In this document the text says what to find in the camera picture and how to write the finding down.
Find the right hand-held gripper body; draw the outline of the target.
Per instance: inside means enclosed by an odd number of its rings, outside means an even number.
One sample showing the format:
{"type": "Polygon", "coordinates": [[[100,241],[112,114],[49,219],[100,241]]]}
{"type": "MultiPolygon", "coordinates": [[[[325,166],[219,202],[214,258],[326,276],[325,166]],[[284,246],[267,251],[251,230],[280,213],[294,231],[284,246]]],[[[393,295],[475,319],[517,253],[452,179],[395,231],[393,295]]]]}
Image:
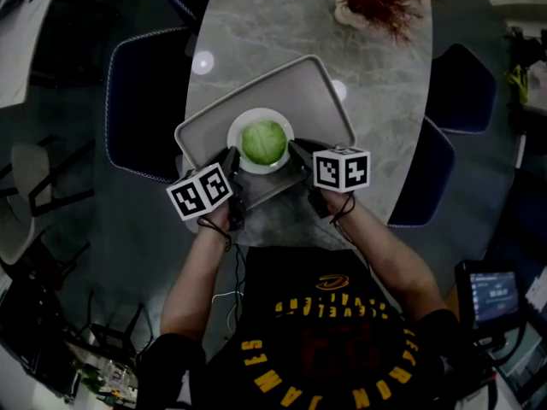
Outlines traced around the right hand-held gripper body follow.
{"type": "Polygon", "coordinates": [[[369,187],[370,152],[353,147],[327,148],[318,143],[313,169],[303,171],[307,173],[308,201],[318,217],[324,219],[330,213],[321,190],[344,194],[369,187]]]}

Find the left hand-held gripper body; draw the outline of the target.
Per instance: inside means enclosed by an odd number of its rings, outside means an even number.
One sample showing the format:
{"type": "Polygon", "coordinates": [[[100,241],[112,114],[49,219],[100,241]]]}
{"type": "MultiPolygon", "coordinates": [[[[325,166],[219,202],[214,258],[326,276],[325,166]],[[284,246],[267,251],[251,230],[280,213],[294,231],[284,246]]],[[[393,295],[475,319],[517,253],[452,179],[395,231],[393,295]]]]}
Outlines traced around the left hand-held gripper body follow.
{"type": "Polygon", "coordinates": [[[238,173],[225,174],[226,153],[219,152],[206,166],[190,170],[184,178],[167,188],[168,197],[183,221],[210,214],[227,202],[230,230],[244,228],[244,187],[237,181],[238,173]]]}

